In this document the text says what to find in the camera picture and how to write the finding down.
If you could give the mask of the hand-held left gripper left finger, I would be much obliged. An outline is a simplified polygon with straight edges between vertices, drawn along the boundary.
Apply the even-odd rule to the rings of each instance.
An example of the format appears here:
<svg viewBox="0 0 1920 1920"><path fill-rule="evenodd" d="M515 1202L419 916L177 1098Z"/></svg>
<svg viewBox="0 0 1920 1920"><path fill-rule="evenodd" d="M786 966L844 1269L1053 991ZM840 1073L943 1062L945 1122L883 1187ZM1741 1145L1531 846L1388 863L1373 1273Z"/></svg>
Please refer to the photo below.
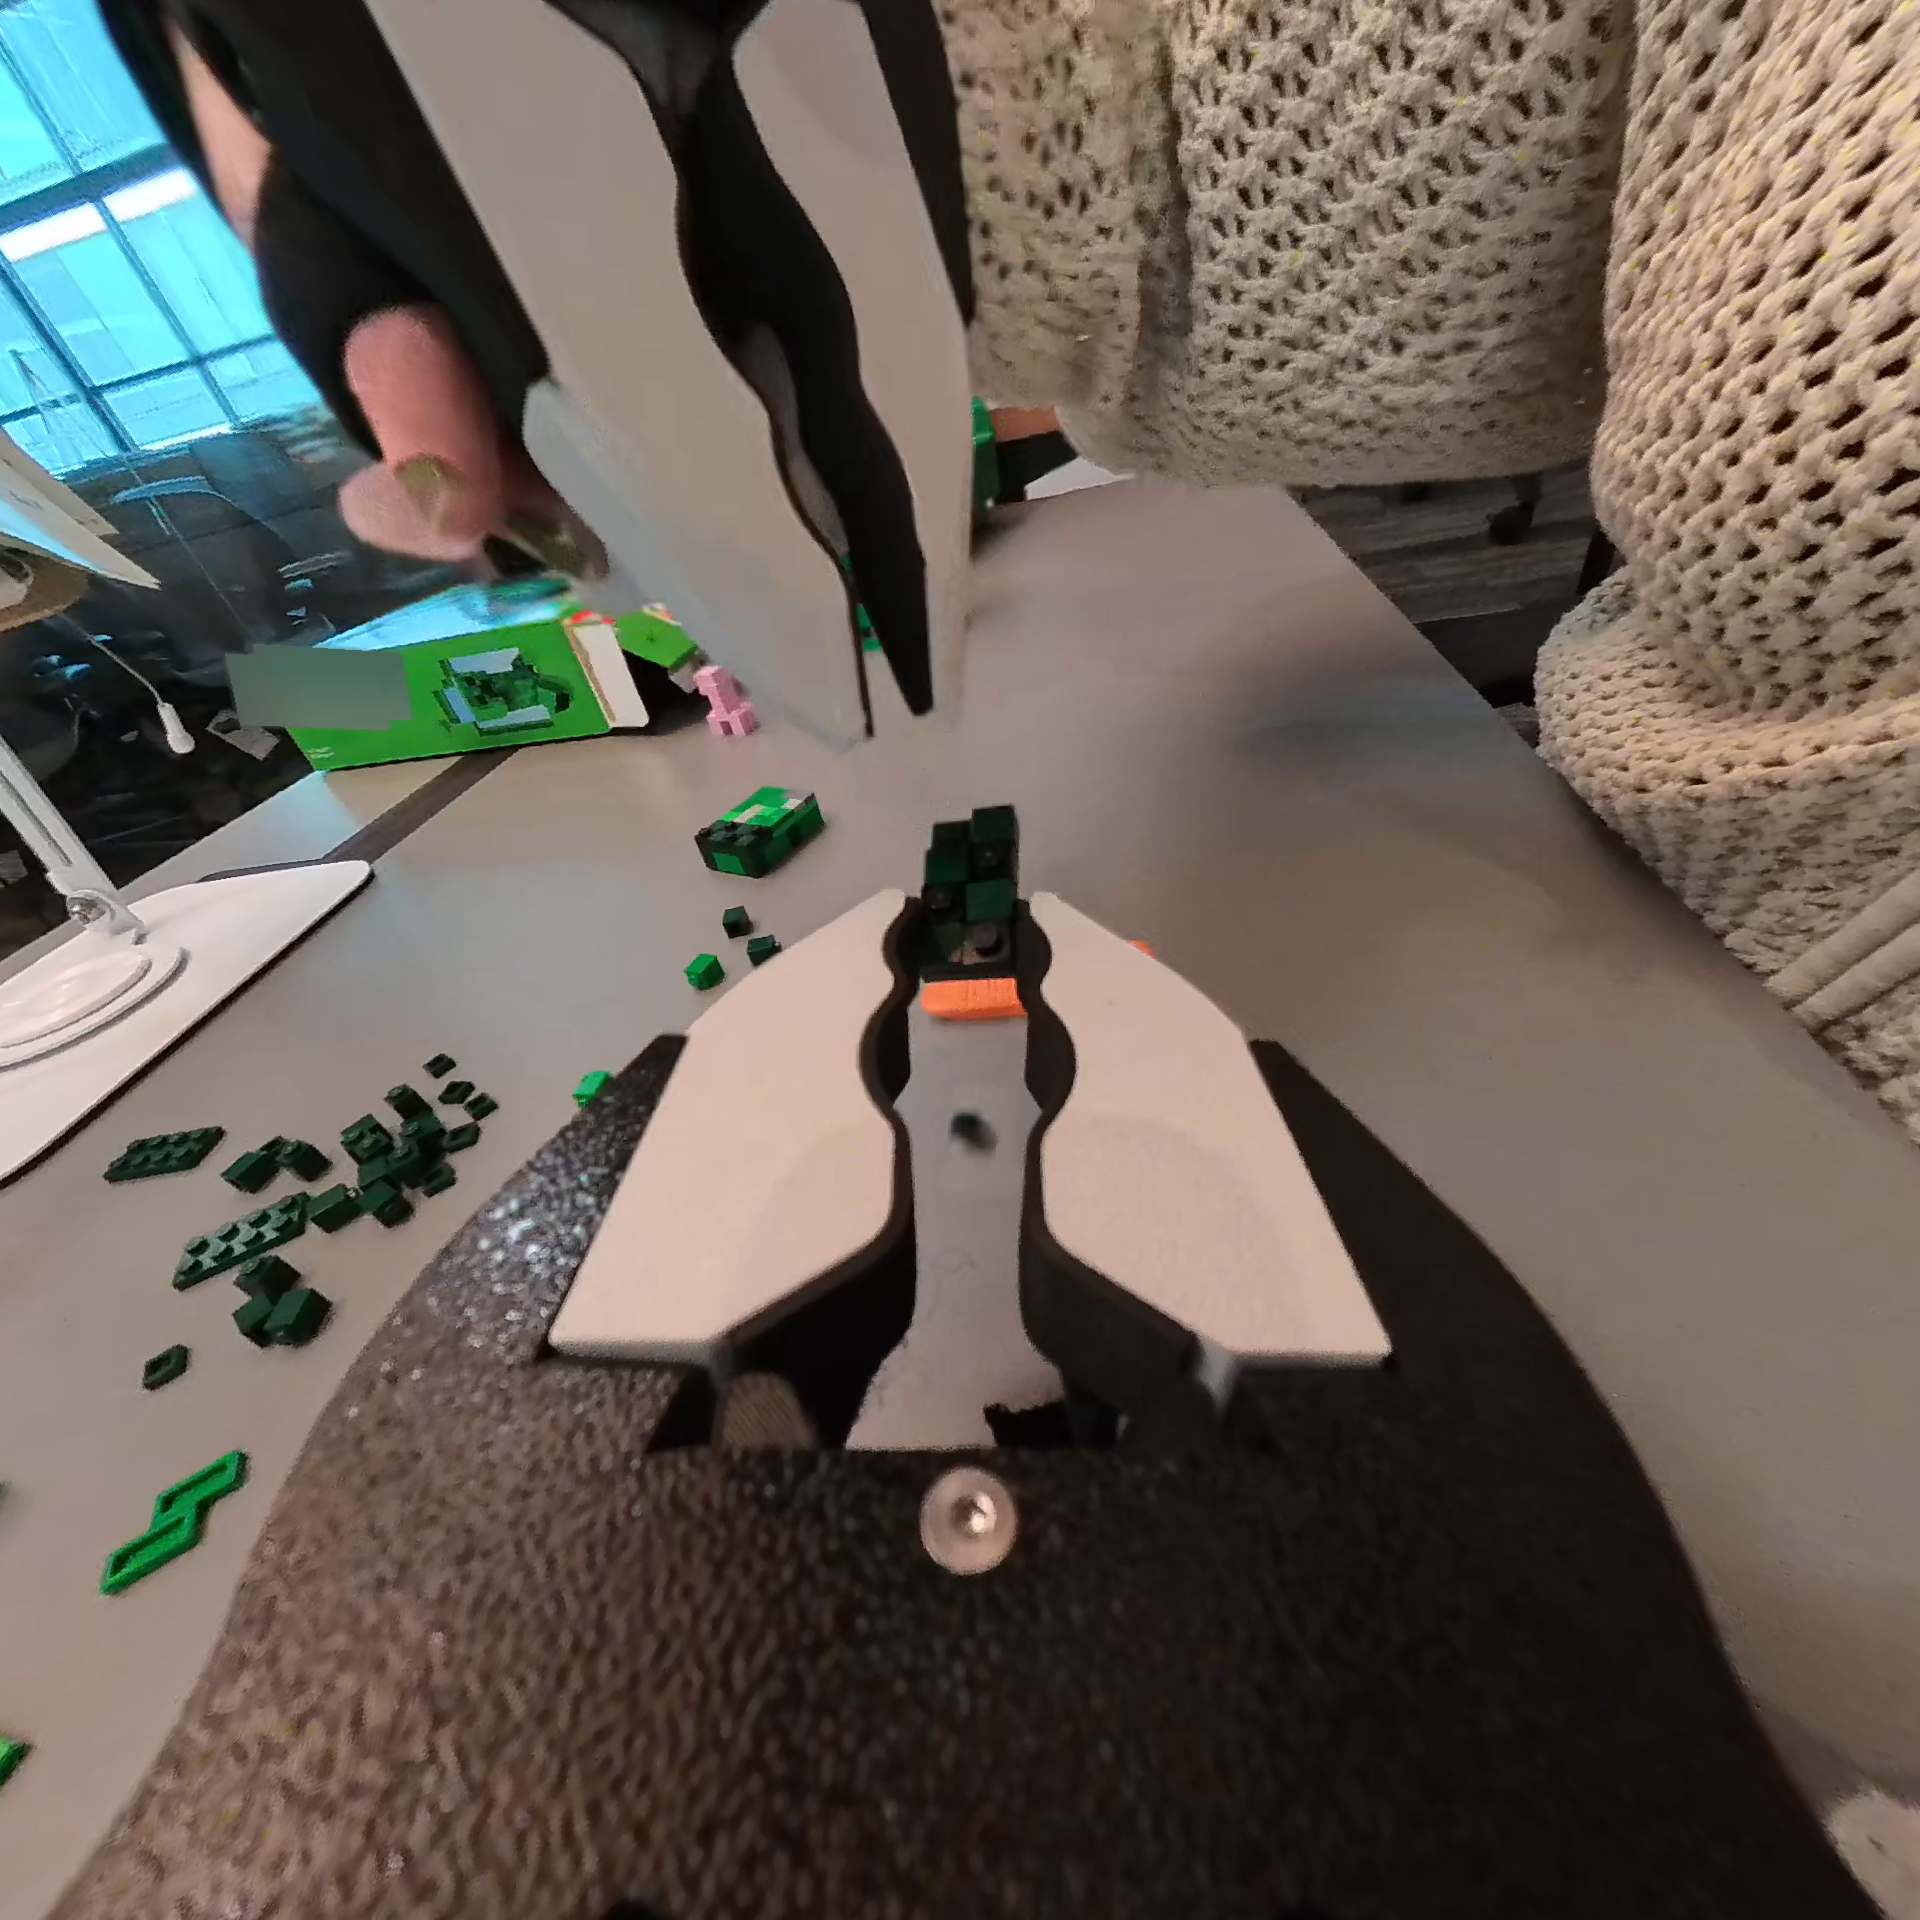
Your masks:
<svg viewBox="0 0 1920 1920"><path fill-rule="evenodd" d="M549 1343L869 1382L914 1318L899 1093L918 901L879 890L698 1015Z"/></svg>

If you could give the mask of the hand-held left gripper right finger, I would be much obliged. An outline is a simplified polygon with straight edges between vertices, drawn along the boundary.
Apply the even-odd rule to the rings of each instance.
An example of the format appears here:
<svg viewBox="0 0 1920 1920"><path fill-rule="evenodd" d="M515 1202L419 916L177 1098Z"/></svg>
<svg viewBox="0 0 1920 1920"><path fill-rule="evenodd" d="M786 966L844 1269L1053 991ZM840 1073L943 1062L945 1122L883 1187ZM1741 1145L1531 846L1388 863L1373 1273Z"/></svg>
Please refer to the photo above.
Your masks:
<svg viewBox="0 0 1920 1920"><path fill-rule="evenodd" d="M1242 1029L1053 892L1029 901L1021 1318L1074 1387L1235 1387L1389 1358Z"/></svg>

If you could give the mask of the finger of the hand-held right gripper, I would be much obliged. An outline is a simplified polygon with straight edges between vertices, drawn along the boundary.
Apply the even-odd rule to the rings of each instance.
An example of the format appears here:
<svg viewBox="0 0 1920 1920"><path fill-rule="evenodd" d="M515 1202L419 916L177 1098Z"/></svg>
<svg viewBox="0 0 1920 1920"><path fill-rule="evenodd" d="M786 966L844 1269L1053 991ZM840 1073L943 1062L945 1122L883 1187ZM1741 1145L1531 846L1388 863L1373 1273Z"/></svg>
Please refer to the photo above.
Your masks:
<svg viewBox="0 0 1920 1920"><path fill-rule="evenodd" d="M860 384L899 457L925 564L933 709L950 721L966 685L972 392L963 310L907 129L863 5L769 5L741 35L734 73L848 286Z"/></svg>
<svg viewBox="0 0 1920 1920"><path fill-rule="evenodd" d="M521 435L608 554L592 602L662 602L761 715L868 739L842 575L697 308L635 77L554 5L369 11L549 358Z"/></svg>

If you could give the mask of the dark green lego brick stack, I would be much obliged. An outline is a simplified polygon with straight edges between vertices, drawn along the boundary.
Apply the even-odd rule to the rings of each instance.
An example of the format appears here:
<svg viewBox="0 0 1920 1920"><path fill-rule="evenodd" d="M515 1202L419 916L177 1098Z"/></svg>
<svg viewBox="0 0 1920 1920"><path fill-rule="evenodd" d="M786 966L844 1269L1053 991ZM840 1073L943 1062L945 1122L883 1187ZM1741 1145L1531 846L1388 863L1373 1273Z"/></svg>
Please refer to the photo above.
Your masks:
<svg viewBox="0 0 1920 1920"><path fill-rule="evenodd" d="M921 890L921 980L1019 972L1021 819L1015 804L976 808L930 829Z"/></svg>

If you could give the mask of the green pixel lego cube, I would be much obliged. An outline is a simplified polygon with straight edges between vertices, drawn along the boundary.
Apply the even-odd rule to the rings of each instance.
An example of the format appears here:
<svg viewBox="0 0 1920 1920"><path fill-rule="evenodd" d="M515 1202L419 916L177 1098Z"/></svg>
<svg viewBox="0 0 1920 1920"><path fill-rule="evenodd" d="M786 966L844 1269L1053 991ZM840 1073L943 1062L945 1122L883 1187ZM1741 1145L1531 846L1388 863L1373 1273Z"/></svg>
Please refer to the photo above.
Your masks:
<svg viewBox="0 0 1920 1920"><path fill-rule="evenodd" d="M725 877L772 877L825 833L814 793L764 785L697 833L705 866Z"/></svg>

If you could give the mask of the green lego box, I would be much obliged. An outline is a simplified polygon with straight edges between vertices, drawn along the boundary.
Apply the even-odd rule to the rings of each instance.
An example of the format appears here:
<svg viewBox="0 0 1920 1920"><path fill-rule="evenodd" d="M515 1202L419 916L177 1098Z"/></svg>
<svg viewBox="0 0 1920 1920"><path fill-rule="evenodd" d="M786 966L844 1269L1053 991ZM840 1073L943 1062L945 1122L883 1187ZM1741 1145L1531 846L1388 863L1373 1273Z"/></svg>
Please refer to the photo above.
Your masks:
<svg viewBox="0 0 1920 1920"><path fill-rule="evenodd" d="M318 643L230 656L231 704L320 773L639 735L706 667L662 611L594 613L565 589L445 589Z"/></svg>

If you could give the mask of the scattered dark green lego pieces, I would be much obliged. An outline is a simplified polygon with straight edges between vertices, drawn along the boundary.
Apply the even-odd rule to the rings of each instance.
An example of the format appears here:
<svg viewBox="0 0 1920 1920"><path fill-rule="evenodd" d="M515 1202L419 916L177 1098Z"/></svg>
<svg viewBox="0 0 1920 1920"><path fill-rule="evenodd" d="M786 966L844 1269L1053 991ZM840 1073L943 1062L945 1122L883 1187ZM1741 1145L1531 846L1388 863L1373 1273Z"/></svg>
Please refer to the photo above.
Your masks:
<svg viewBox="0 0 1920 1920"><path fill-rule="evenodd" d="M254 1352L304 1349L333 1322L333 1298L290 1255L304 1238L355 1224L395 1231L461 1181L461 1162L500 1111L497 1096L461 1076L450 1053L395 1083L333 1138L269 1136L220 1169L240 1211L189 1234L169 1261L169 1287L231 1287L231 1331Z"/></svg>

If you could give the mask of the pile of bright green lego pieces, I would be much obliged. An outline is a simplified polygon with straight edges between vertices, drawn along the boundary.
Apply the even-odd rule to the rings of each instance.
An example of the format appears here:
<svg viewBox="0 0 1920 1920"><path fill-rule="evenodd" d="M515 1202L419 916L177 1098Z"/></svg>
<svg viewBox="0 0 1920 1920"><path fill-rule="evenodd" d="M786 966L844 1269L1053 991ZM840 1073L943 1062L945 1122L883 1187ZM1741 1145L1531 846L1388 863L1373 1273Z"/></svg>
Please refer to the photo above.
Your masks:
<svg viewBox="0 0 1920 1920"><path fill-rule="evenodd" d="M157 1747L157 1710L179 1708L203 1656L193 1635L211 1636L217 1610L211 1589L193 1589L149 1626L134 1605L203 1552L246 1489L248 1454L221 1454L149 1493L109 1540L91 1496L6 1474L6 1777L47 1760L80 1799L103 1798L98 1777Z"/></svg>

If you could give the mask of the orange brick separator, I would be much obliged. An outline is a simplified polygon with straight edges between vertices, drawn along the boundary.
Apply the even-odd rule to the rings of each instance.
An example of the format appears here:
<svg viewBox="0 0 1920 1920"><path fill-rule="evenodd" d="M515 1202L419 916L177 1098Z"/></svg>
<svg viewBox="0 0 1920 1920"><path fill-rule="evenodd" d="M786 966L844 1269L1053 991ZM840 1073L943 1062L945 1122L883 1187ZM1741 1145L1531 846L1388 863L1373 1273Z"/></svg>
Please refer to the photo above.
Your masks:
<svg viewBox="0 0 1920 1920"><path fill-rule="evenodd" d="M947 922L914 934L918 1005L933 1021L1021 1021L1021 984L1039 985L1063 951L1043 940L1041 961L1023 961L1026 927L1015 922Z"/></svg>

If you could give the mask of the cream knit sweater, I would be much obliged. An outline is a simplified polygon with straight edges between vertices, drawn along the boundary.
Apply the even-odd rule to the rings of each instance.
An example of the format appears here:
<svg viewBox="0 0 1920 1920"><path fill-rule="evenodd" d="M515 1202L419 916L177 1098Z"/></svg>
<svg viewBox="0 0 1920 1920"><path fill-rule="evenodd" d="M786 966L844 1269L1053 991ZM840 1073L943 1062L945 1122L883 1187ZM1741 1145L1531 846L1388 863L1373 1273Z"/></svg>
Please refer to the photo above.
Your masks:
<svg viewBox="0 0 1920 1920"><path fill-rule="evenodd" d="M1915 1138L1918 9L1637 5L1540 754Z"/></svg>

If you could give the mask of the white round-cornered base plate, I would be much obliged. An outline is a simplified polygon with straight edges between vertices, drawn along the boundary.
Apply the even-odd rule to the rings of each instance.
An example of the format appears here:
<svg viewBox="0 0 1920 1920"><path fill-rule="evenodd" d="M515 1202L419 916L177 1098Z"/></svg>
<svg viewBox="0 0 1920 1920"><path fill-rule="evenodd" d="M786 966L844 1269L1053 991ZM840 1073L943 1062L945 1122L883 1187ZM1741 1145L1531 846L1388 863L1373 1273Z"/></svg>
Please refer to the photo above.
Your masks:
<svg viewBox="0 0 1920 1920"><path fill-rule="evenodd" d="M59 947L3 985L6 1185L372 883L372 866L355 858L186 883L132 903L10 745L3 809L70 922Z"/></svg>

